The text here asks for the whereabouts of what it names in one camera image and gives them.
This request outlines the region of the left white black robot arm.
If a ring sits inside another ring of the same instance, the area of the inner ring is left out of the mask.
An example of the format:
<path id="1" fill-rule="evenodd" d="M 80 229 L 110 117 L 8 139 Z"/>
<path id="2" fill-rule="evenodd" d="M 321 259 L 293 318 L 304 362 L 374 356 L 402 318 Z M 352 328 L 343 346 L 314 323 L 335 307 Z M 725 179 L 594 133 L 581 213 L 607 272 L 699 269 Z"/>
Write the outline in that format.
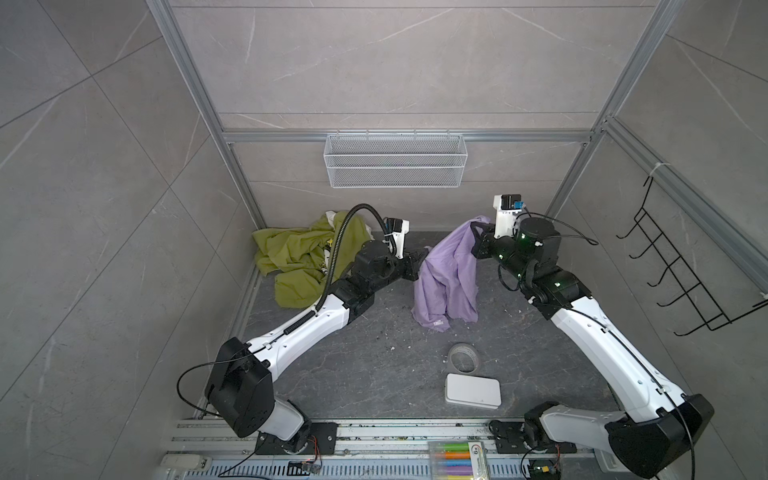
<path id="1" fill-rule="evenodd" d="M 370 212 L 382 229 L 381 240 L 369 240 L 343 272 L 342 239 L 355 214 Z M 378 291 L 404 279 L 414 281 L 426 249 L 408 249 L 408 221 L 384 218 L 369 204 L 354 206 L 334 241 L 326 284 L 317 301 L 280 327 L 247 342 L 233 337 L 207 363 L 204 414 L 223 419 L 239 438 L 258 434 L 273 438 L 282 449 L 301 452 L 311 437 L 312 422 L 297 406 L 276 397 L 274 382 L 300 356 L 328 335 L 362 316 Z"/>

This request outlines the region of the purple cloth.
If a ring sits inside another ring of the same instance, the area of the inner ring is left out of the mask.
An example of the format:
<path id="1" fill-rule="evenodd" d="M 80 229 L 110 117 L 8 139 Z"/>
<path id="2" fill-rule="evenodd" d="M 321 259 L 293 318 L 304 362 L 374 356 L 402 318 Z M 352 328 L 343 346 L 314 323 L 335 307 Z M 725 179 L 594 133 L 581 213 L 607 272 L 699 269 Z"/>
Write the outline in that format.
<path id="1" fill-rule="evenodd" d="M 422 327 L 445 332 L 450 319 L 478 321 L 473 222 L 487 224 L 490 220 L 478 216 L 464 222 L 431 248 L 420 266 L 412 316 Z"/>

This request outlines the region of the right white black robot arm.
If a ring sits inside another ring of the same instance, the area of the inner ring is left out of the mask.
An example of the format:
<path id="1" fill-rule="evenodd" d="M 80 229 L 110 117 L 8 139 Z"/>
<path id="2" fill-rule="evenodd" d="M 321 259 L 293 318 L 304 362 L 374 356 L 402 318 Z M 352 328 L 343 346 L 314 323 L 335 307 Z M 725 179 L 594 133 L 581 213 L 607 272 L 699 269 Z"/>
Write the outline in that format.
<path id="1" fill-rule="evenodd" d="M 634 475 L 651 479 L 684 454 L 694 456 L 714 408 L 654 367 L 605 315 L 597 299 L 558 264 L 561 234 L 548 217 L 522 212 L 510 226 L 473 221 L 472 254 L 494 259 L 517 291 L 580 348 L 620 406 L 613 412 L 549 401 L 524 417 L 526 444 L 540 451 L 572 443 L 613 455 Z"/>

